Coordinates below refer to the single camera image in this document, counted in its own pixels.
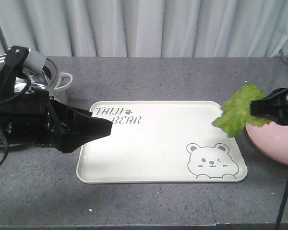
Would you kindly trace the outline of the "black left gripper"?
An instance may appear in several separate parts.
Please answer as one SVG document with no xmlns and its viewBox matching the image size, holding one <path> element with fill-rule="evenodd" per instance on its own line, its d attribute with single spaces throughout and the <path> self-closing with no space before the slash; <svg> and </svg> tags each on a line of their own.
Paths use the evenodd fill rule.
<svg viewBox="0 0 288 230">
<path fill-rule="evenodd" d="M 111 134 L 112 122 L 68 106 L 47 91 L 16 93 L 0 101 L 0 147 L 37 145 L 71 153 Z"/>
</svg>

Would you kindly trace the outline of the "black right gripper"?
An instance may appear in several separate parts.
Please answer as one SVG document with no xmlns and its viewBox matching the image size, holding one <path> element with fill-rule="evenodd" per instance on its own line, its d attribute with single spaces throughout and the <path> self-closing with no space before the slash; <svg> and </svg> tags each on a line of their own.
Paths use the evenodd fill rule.
<svg viewBox="0 0 288 230">
<path fill-rule="evenodd" d="M 288 126 L 288 88 L 276 89 L 265 98 L 252 101 L 250 114 L 256 117 L 277 119 L 277 124 Z"/>
</svg>

